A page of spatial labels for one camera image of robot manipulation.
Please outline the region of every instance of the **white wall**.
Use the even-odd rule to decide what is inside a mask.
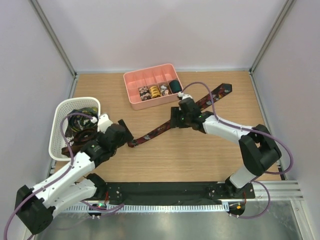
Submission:
[[[0,1],[0,232],[17,190],[48,172],[54,111],[68,97],[72,76],[27,0]],[[9,240],[24,226],[15,217]]]
[[[39,0],[77,71],[249,69],[285,0]]]
[[[272,132],[291,148],[297,179],[320,229],[320,2],[298,0],[255,72]]]

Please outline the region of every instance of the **pink box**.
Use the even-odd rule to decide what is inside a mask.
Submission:
[[[157,86],[160,89],[162,84],[166,84],[170,88],[169,83],[172,80],[178,80],[182,88],[174,66],[169,63],[127,72],[123,75],[123,79],[129,102],[134,110],[146,109],[178,100],[178,94],[172,93],[167,96],[142,101],[138,91],[140,87],[147,86],[149,88]]]

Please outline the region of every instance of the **laundry basket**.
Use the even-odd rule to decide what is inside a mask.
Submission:
[[[62,119],[68,115],[74,109],[82,108],[98,108],[98,116],[101,114],[100,102],[94,97],[75,97],[64,100],[55,109],[53,124],[51,129],[51,136],[49,142],[49,154],[50,157],[57,161],[70,161],[71,159],[61,154],[61,149],[66,147],[66,143],[62,138],[60,132],[60,123]],[[65,120],[63,123],[63,132],[68,127],[68,121]]]

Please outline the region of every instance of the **wooden table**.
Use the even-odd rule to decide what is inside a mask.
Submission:
[[[232,84],[233,92],[215,104],[217,114],[235,123],[263,124],[256,95],[247,71],[178,72],[183,86],[194,81],[210,89],[221,83]],[[195,100],[208,92],[202,85],[187,91]],[[178,102],[135,111],[128,100],[123,73],[82,74],[74,97],[95,97],[101,112],[113,122],[124,119],[135,138],[139,138],[170,119],[170,108]],[[57,162],[59,169],[66,162]],[[201,182],[224,181],[243,165],[237,144],[191,128],[170,129],[135,148],[127,145],[101,164],[95,173],[106,182]],[[273,166],[270,171],[276,172]],[[263,175],[260,180],[280,180],[278,175]]]

